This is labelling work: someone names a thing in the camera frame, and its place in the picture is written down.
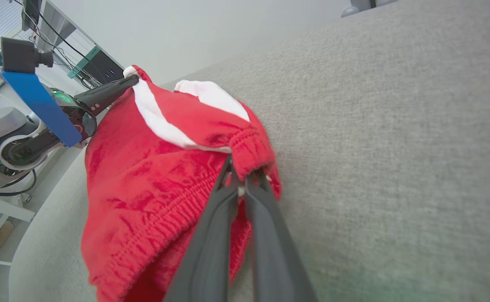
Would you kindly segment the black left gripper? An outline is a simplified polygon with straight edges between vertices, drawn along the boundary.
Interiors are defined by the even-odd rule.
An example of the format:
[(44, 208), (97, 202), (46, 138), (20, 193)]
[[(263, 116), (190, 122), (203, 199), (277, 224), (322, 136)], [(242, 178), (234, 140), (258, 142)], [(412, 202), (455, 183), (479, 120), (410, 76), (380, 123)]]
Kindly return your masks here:
[(138, 82), (138, 75), (130, 75), (77, 94), (75, 97), (62, 90), (51, 89), (51, 96), (55, 103), (61, 107), (63, 113), (67, 115), (81, 136), (77, 146), (84, 146), (86, 140), (95, 135), (97, 130), (96, 116)]

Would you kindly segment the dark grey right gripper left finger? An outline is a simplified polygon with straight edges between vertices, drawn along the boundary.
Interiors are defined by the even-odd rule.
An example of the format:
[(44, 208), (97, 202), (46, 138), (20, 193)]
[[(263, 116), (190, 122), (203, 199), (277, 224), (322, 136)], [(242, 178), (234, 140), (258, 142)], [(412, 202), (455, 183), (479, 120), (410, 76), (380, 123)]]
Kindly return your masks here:
[(232, 156), (228, 156), (166, 293), (167, 302), (228, 299), (230, 233), (237, 216), (239, 186)]

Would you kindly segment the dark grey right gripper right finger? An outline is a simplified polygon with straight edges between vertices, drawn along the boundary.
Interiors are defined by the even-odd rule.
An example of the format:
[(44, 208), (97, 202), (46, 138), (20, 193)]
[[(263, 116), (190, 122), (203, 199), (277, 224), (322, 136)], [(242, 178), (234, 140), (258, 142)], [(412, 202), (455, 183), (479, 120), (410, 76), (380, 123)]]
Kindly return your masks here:
[(316, 302), (317, 297), (263, 170), (245, 178), (253, 226), (253, 300)]

